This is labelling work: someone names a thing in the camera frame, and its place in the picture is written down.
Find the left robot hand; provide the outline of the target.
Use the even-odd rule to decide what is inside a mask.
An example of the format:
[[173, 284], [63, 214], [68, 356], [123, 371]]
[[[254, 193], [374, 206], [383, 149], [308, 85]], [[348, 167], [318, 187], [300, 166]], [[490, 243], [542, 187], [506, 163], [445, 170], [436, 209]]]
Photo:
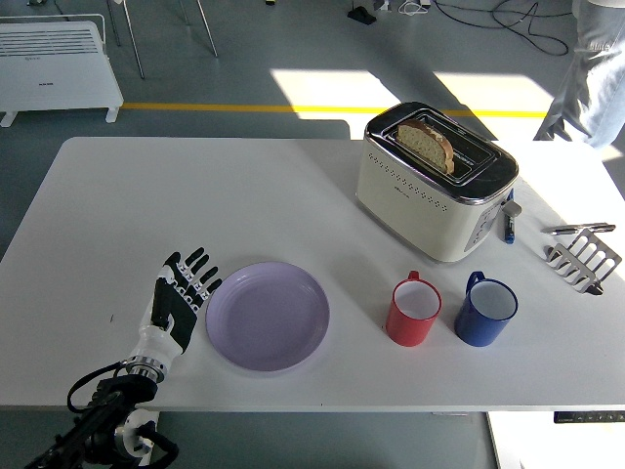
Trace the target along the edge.
[[209, 259], [199, 247], [187, 257], [175, 252], [164, 262], [130, 365], [153, 363], [163, 372], [187, 350], [200, 309], [222, 283], [217, 277], [219, 269], [207, 265]]

